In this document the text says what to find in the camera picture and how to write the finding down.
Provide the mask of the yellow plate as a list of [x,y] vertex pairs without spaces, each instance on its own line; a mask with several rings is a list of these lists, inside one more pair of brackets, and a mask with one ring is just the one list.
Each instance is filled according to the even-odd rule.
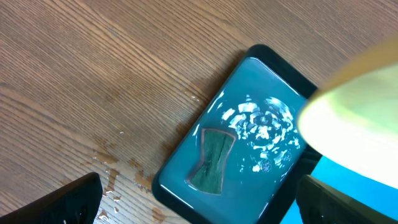
[[298,116],[304,140],[333,162],[397,187],[397,37],[338,70]]

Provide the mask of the brown sponge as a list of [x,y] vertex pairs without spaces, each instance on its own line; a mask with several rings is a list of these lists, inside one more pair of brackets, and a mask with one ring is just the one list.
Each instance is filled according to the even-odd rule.
[[198,191],[221,195],[229,154],[236,137],[214,128],[203,128],[200,138],[200,158],[187,182]]

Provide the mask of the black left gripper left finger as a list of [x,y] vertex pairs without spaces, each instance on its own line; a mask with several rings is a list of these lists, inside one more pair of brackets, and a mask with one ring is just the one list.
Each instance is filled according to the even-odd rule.
[[1,224],[91,224],[102,199],[98,173],[90,172],[42,198],[1,217]]

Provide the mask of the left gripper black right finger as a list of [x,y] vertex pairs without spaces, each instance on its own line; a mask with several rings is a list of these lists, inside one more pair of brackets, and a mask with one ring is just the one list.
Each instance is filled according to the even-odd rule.
[[300,179],[296,203],[304,224],[397,224],[311,175]]

